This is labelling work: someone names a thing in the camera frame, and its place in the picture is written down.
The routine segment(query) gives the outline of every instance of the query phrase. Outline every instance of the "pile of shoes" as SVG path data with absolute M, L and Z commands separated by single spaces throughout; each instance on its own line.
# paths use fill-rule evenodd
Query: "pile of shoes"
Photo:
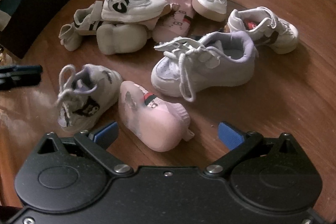
M 266 7 L 233 10 L 227 25 L 197 39 L 188 38 L 196 13 L 222 22 L 227 0 L 104 0 L 77 10 L 73 23 L 61 28 L 61 44 L 69 51 L 80 47 L 85 35 L 96 35 L 103 54 L 136 52 L 149 37 L 163 52 L 151 82 L 162 94 L 188 102 L 210 86 L 238 86 L 254 73 L 256 47 L 269 46 L 278 54 L 294 50 L 298 31 Z M 64 82 L 66 71 L 70 78 Z M 65 131 L 91 129 L 119 100 L 122 122 L 155 151 L 168 151 L 194 134 L 190 117 L 179 103 L 164 101 L 116 71 L 87 64 L 76 73 L 67 65 L 59 75 L 59 124 Z

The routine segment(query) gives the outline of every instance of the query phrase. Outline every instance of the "cartoon print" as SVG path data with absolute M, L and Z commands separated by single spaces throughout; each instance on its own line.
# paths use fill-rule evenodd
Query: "cartoon print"
M 85 116 L 85 117 L 91 117 L 95 115 L 95 113 L 99 109 L 100 109 L 100 106 L 98 105 L 98 103 L 89 96 L 86 104 L 81 109 L 78 109 L 74 111 L 73 113 L 81 115 L 81 116 Z

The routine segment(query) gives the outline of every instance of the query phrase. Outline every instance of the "shoe sole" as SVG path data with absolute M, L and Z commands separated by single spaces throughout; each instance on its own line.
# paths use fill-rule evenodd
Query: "shoe sole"
M 141 22 L 145 20 L 150 20 L 155 17 L 162 17 L 164 15 L 167 15 L 171 11 L 170 5 L 167 4 L 163 7 L 161 11 L 157 11 L 155 13 L 152 13 L 149 16 L 144 15 L 111 15 L 111 12 L 108 10 L 103 10 L 101 13 L 101 17 L 103 20 L 106 21 L 114 21 L 114 22 L 121 22 L 121 23 L 136 23 Z
M 121 84 L 118 105 L 123 124 L 150 149 L 165 152 L 182 139 L 185 129 L 179 121 L 169 112 L 146 106 L 143 92 L 134 82 Z
M 223 83 L 223 84 L 220 84 L 220 85 L 208 85 L 207 83 L 203 84 L 203 85 L 198 85 L 197 86 L 197 89 L 195 90 L 195 93 L 197 92 L 200 92 L 201 90 L 205 90 L 207 88 L 210 88 L 212 86 L 230 86 L 230 87 L 234 87 L 234 86 L 240 86 L 240 85 L 244 85 L 246 84 L 248 81 L 251 80 L 253 74 L 251 75 L 251 77 L 249 77 L 248 79 L 244 79 L 244 80 L 241 80 L 241 81 L 235 81 L 235 82 L 226 82 L 226 83 Z M 180 91 L 176 91 L 174 92 L 173 90 L 165 90 L 165 89 L 162 89 L 160 88 L 159 86 L 157 86 L 154 81 L 153 81 L 153 76 L 151 76 L 151 82 L 152 82 L 152 86 L 160 91 L 162 94 L 165 94 L 165 95 L 168 95 L 168 96 L 171 96 L 171 97 L 182 97 L 182 94 Z
M 112 99 L 109 101 L 109 103 L 104 107 L 104 108 L 101 108 L 99 109 L 97 115 L 90 119 L 85 121 L 80 127 L 76 128 L 76 132 L 80 132 L 80 131 L 83 131 L 83 130 L 90 130 L 91 128 L 93 128 L 96 124 L 96 122 L 99 120 L 100 116 L 102 116 L 104 114 L 105 111 L 107 111 L 110 107 L 112 107 L 117 101 L 118 101 L 118 98 L 119 98 L 119 91 L 120 91 L 120 85 L 122 83 L 122 78 L 121 78 L 121 75 L 119 73 L 117 73 L 116 71 L 113 71 L 113 70 L 110 70 L 111 73 L 113 73 L 115 75 L 115 79 L 117 81 L 115 81 L 115 85 L 116 85 L 116 91 L 115 91 L 115 95 L 112 97 Z M 65 132 L 73 132 L 74 129 L 72 129 L 71 127 L 62 127 L 62 129 L 65 131 Z
M 226 19 L 226 14 L 220 14 L 218 12 L 207 9 L 202 4 L 200 4 L 198 0 L 192 0 L 192 5 L 193 5 L 194 10 L 205 18 L 208 18 L 208 19 L 211 19 L 217 22 L 222 22 Z

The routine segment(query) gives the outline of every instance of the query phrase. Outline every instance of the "velcro strap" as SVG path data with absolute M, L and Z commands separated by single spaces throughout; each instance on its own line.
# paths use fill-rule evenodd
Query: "velcro strap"
M 93 9 L 90 15 L 90 23 L 101 20 L 102 10 L 103 10 L 103 2 L 97 0 L 93 5 Z

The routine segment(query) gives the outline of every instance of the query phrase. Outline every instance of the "shoe insole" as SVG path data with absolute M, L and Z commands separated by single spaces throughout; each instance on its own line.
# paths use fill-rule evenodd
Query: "shoe insole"
M 234 60 L 241 59 L 244 56 L 244 52 L 241 50 L 224 50 L 224 54 Z

